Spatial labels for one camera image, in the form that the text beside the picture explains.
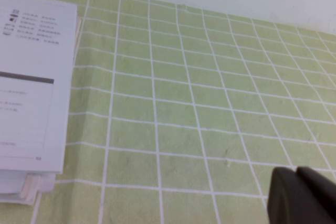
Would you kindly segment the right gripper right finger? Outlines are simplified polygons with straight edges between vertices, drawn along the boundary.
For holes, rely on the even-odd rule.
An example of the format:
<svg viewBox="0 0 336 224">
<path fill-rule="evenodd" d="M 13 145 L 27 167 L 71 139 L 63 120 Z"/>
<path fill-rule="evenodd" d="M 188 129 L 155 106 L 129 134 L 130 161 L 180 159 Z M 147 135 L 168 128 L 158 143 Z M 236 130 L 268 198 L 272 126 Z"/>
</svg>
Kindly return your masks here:
<svg viewBox="0 0 336 224">
<path fill-rule="evenodd" d="M 335 183 L 307 166 L 298 167 L 296 173 L 335 223 Z"/>
</svg>

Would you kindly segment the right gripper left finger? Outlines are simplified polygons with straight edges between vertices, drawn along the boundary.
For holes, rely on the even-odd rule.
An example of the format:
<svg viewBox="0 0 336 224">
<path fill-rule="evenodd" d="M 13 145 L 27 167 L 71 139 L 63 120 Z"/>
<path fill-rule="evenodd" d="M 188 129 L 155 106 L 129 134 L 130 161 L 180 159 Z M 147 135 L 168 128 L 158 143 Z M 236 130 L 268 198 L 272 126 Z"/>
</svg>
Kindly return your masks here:
<svg viewBox="0 0 336 224">
<path fill-rule="evenodd" d="M 273 169 L 267 203 L 269 222 L 331 223 L 331 217 L 318 204 L 296 170 Z"/>
</svg>

